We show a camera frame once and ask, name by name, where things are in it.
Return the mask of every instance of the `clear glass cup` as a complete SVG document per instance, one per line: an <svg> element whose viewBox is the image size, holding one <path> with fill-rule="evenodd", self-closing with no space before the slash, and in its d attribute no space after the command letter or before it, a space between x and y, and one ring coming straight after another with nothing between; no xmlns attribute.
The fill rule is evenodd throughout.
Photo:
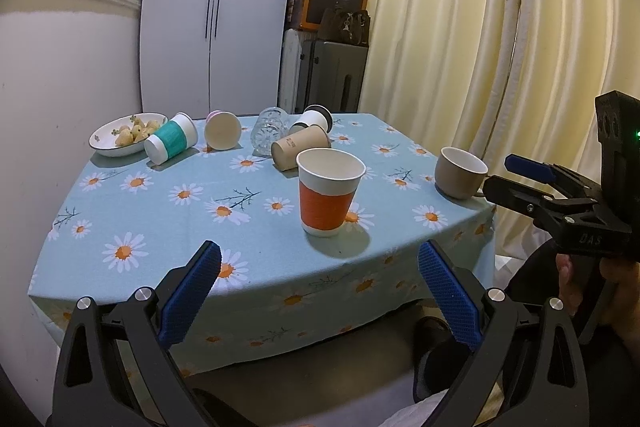
<svg viewBox="0 0 640 427"><path fill-rule="evenodd" d="M268 107L258 115L251 131L251 144L259 156L271 156L271 144L287 136L289 115L279 107Z"/></svg>

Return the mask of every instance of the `light blue tablecloth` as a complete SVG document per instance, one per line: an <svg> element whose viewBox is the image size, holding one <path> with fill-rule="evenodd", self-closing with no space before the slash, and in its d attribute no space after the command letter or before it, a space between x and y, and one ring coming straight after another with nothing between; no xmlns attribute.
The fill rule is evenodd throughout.
<svg viewBox="0 0 640 427"><path fill-rule="evenodd" d="M241 121L235 150L209 151L199 121L196 149L159 168L143 153L86 165L29 291L57 343L79 298L113 303L155 287L206 239L222 248L223 268L172 348L184 375L297 349L429 297L416 261L428 238L491 283L494 206L444 198L433 185L436 158L383 121L336 116L333 147L361 158L367 174L343 230L328 239L303 232L297 171L253 156L255 117Z"/></svg>

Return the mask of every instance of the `wall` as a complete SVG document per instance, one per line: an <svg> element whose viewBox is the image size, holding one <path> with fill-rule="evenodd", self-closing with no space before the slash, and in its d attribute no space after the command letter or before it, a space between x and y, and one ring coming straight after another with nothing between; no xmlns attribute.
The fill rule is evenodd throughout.
<svg viewBox="0 0 640 427"><path fill-rule="evenodd" d="M0 0L0 363L41 421L57 348L31 273L91 132L140 111L138 27L105 0Z"/></svg>

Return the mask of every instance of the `white wardrobe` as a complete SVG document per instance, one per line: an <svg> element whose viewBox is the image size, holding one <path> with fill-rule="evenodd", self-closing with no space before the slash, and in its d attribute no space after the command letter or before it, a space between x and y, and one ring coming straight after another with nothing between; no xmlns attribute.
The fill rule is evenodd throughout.
<svg viewBox="0 0 640 427"><path fill-rule="evenodd" d="M287 0L142 0L146 112L254 114L278 97Z"/></svg>

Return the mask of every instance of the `kraft paper cup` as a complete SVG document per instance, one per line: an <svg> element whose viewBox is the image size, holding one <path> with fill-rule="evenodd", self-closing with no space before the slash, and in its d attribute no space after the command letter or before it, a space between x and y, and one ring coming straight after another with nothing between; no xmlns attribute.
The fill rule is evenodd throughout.
<svg viewBox="0 0 640 427"><path fill-rule="evenodd" d="M209 113L204 126L204 138L209 147L218 151L233 149L242 134L242 125L232 112Z"/></svg>
<svg viewBox="0 0 640 427"><path fill-rule="evenodd" d="M145 152L156 165L161 165L198 141L198 130L189 115L179 112L145 140Z"/></svg>
<svg viewBox="0 0 640 427"><path fill-rule="evenodd" d="M306 233L331 237L340 232L366 166L338 149L307 149L296 158L300 173L300 217Z"/></svg>
<svg viewBox="0 0 640 427"><path fill-rule="evenodd" d="M478 188L489 172L488 167L470 152L443 147L436 163L435 184L447 196L456 200L482 197Z"/></svg>
<svg viewBox="0 0 640 427"><path fill-rule="evenodd" d="M273 164L279 171L288 171L298 165L299 153L313 148L330 148L331 140L320 126L312 125L271 144Z"/></svg>
<svg viewBox="0 0 640 427"><path fill-rule="evenodd" d="M307 128L312 125L320 126L325 132L331 131L334 126L334 118L326 107L322 105L310 105L302 113L298 121L291 126L289 134L293 134L300 128Z"/></svg>

